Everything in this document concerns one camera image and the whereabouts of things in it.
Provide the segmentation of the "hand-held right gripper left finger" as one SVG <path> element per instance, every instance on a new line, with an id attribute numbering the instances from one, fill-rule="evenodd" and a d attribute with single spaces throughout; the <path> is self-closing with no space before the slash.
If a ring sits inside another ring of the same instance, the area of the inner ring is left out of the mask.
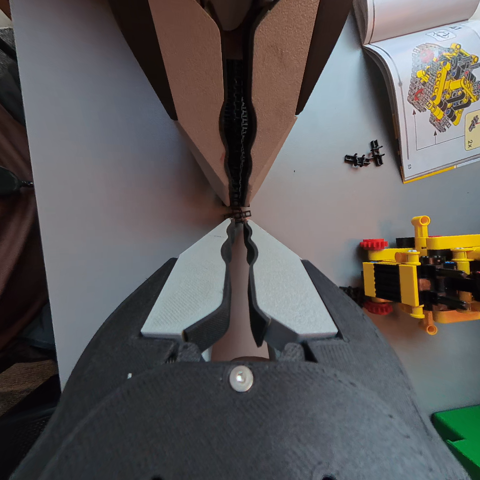
<path id="1" fill-rule="evenodd" d="M 235 221 L 226 219 L 179 255 L 141 328 L 144 337 L 184 340 L 204 352 L 225 335 L 234 238 Z"/>

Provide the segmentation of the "pile of track pieces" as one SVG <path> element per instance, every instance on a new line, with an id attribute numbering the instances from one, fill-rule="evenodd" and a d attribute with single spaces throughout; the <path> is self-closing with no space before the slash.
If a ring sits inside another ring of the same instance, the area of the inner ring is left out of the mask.
<path id="1" fill-rule="evenodd" d="M 356 168 L 362 168 L 364 166 L 370 165 L 371 162 L 374 162 L 376 166 L 381 166 L 384 164 L 383 157 L 384 153 L 381 153 L 380 150 L 383 148 L 382 145 L 379 145 L 377 139 L 370 142 L 370 153 L 369 155 L 359 156 L 355 154 L 346 154 L 344 156 L 344 162 L 351 164 L 351 166 Z"/>

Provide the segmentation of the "yellow lego bulldozer model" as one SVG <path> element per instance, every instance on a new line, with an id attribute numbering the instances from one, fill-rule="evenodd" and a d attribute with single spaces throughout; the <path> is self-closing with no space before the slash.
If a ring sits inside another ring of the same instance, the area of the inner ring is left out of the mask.
<path id="1" fill-rule="evenodd" d="M 430 222 L 427 215 L 413 217 L 414 236 L 397 238 L 394 248 L 383 238 L 364 239 L 360 247 L 368 252 L 365 309 L 387 315 L 396 303 L 435 335 L 437 323 L 480 318 L 480 236 L 431 236 Z"/>

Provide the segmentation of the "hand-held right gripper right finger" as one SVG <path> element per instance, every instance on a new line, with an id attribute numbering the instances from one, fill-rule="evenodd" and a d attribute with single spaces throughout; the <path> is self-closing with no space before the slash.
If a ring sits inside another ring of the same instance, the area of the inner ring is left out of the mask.
<path id="1" fill-rule="evenodd" d="M 331 338 L 338 328 L 302 259 L 253 221 L 244 223 L 249 264 L 249 318 L 257 346 Z"/>

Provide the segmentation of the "lego instruction booklet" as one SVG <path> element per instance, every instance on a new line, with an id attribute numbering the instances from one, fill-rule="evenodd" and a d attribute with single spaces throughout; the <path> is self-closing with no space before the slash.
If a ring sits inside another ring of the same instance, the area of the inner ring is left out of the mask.
<path id="1" fill-rule="evenodd" d="M 480 156 L 478 0 L 353 2 L 389 91 L 403 183 Z"/>

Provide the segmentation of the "person's torso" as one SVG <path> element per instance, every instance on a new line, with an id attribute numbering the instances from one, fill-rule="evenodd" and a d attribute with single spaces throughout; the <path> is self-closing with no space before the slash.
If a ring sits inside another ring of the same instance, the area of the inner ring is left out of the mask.
<path id="1" fill-rule="evenodd" d="M 27 132 L 0 107 L 1 166 L 33 181 Z M 0 348 L 40 312 L 48 300 L 47 280 L 33 189 L 1 197 Z"/>

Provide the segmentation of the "green plastic bin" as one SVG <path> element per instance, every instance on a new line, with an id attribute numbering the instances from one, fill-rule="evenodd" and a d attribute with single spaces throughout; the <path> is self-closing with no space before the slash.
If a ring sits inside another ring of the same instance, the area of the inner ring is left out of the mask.
<path id="1" fill-rule="evenodd" d="M 431 421 L 470 477 L 480 478 L 480 406 L 434 413 Z"/>

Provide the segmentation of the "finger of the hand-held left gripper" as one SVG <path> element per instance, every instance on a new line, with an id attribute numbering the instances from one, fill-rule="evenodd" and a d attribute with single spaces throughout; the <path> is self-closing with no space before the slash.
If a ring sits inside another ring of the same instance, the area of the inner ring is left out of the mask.
<path id="1" fill-rule="evenodd" d="M 253 36 L 251 100 L 256 134 L 246 204 L 252 201 L 296 122 L 318 0 L 281 0 Z"/>
<path id="2" fill-rule="evenodd" d="M 149 1 L 177 128 L 212 188 L 230 205 L 226 148 L 219 118 L 224 103 L 220 32 L 194 0 Z"/>

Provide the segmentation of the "black lego track strip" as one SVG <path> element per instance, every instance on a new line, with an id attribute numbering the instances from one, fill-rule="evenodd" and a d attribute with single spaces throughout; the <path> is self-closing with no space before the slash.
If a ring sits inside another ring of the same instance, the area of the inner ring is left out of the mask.
<path id="1" fill-rule="evenodd" d="M 350 297 L 360 308 L 363 308 L 366 301 L 364 288 L 362 286 L 340 286 L 348 297 Z"/>
<path id="2" fill-rule="evenodd" d="M 252 171 L 250 154 L 251 116 L 246 99 L 244 68 L 241 59 L 226 59 L 225 105 L 222 118 L 226 141 L 226 173 L 229 179 L 230 205 L 240 210 L 248 203 L 248 186 Z"/>

